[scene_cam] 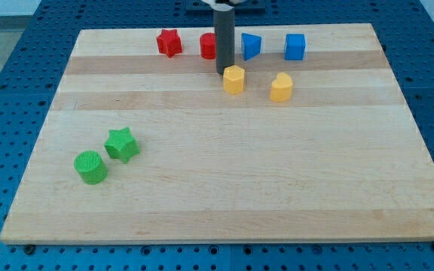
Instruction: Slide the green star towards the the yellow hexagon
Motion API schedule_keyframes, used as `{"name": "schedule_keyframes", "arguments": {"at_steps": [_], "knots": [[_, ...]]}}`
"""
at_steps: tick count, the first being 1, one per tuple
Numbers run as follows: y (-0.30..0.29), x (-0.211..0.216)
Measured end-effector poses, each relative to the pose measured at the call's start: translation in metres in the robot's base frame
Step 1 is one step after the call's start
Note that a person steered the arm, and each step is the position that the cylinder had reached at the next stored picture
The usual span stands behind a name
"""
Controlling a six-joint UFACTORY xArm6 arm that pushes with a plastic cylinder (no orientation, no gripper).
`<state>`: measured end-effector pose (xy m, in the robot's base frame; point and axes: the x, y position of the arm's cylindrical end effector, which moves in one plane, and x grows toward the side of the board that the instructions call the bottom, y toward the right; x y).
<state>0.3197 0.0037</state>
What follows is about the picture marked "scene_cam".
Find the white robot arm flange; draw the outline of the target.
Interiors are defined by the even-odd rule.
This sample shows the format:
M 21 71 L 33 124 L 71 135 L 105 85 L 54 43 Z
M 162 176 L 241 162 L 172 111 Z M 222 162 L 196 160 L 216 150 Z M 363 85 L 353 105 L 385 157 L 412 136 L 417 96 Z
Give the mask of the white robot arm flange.
M 238 5 L 246 2 L 246 0 L 201 0 L 209 5 L 214 11 L 230 11 Z

